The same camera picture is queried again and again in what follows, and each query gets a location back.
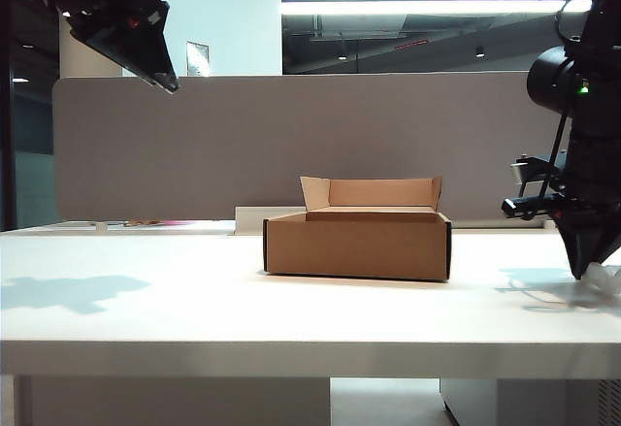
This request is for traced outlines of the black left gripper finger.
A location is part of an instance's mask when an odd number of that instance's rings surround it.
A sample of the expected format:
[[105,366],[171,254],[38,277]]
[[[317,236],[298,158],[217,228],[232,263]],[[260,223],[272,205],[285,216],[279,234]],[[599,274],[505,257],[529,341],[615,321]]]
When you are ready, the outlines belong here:
[[151,85],[169,93],[176,92],[180,87],[162,33],[102,31],[87,36],[71,31],[70,34],[80,43]]
[[164,20],[112,25],[83,23],[71,35],[146,82],[174,82],[176,73],[164,38]]

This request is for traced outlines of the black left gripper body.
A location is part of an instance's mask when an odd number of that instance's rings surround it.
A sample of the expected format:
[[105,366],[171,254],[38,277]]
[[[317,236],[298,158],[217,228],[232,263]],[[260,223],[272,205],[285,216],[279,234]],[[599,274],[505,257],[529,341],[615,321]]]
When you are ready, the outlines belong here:
[[82,41],[164,39],[169,5],[163,0],[57,0]]

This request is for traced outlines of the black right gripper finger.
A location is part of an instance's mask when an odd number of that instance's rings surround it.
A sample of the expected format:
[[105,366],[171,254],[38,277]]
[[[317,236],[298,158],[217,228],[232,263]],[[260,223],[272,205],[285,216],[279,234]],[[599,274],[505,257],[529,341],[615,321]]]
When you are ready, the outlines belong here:
[[598,238],[589,262],[604,263],[620,247],[620,230],[607,229]]
[[582,279],[590,263],[601,263],[600,238],[602,232],[596,227],[570,227],[557,225],[567,252],[572,275]]

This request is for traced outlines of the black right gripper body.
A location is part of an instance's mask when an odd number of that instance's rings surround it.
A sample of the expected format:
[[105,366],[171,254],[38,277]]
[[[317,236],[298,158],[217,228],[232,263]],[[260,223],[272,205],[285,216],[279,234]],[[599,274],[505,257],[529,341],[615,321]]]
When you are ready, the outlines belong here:
[[560,232],[577,233],[620,225],[620,187],[587,186],[576,191],[556,188],[562,199],[552,219]]

